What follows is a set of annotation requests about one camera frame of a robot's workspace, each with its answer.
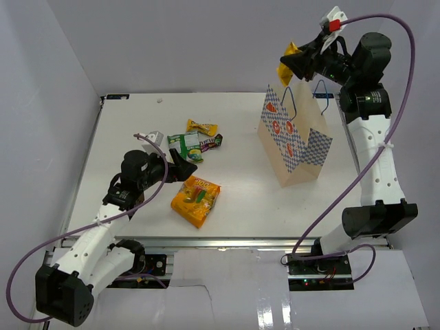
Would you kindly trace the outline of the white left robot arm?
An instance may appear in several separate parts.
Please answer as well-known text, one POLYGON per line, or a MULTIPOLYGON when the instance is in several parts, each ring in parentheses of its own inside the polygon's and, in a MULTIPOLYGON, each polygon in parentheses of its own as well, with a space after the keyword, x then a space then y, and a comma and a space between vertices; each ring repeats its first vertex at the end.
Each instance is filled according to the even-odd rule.
POLYGON ((121 170, 111 183, 94 227, 85 230, 70 250, 52 266, 42 265, 35 276, 36 308, 52 318, 79 327, 91 313, 94 300, 125 273, 139 274, 145 266, 143 246, 134 240, 116 243, 115 236, 127 225, 144 192, 157 182, 187 180, 197 166, 176 149, 171 162, 158 153, 132 150, 124 155, 121 170))

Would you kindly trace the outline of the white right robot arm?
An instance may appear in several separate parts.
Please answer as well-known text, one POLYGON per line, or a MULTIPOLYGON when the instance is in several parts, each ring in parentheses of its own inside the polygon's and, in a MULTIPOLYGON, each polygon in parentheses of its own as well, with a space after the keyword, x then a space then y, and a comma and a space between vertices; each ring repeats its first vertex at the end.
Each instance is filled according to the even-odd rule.
POLYGON ((345 208, 341 224, 313 245, 310 264, 319 274, 333 269, 334 255, 352 250, 359 239, 394 234, 418 215, 417 205, 406 201, 399 185, 391 144, 397 121, 391 118, 388 92, 380 82, 391 60, 391 40, 366 33, 352 54, 341 36, 326 42, 320 35, 280 59, 300 79, 320 74, 341 86, 340 109, 360 167, 360 205, 345 208))

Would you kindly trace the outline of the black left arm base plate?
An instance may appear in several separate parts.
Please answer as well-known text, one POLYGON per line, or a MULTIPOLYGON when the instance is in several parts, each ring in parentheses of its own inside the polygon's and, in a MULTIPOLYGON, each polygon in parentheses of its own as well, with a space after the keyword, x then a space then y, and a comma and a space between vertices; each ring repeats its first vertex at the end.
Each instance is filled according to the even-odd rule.
POLYGON ((170 280, 166 275, 167 255, 146 254, 141 261, 142 270, 126 272, 113 281, 112 289, 166 289, 170 280))

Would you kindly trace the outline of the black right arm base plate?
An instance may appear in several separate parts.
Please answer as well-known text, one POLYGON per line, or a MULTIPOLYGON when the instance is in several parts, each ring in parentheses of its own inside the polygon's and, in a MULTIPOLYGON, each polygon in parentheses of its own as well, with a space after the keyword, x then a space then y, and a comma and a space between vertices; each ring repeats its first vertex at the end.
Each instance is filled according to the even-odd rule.
POLYGON ((290 292, 354 290, 347 256, 297 261, 291 254, 285 254, 280 263, 287 268, 290 292))

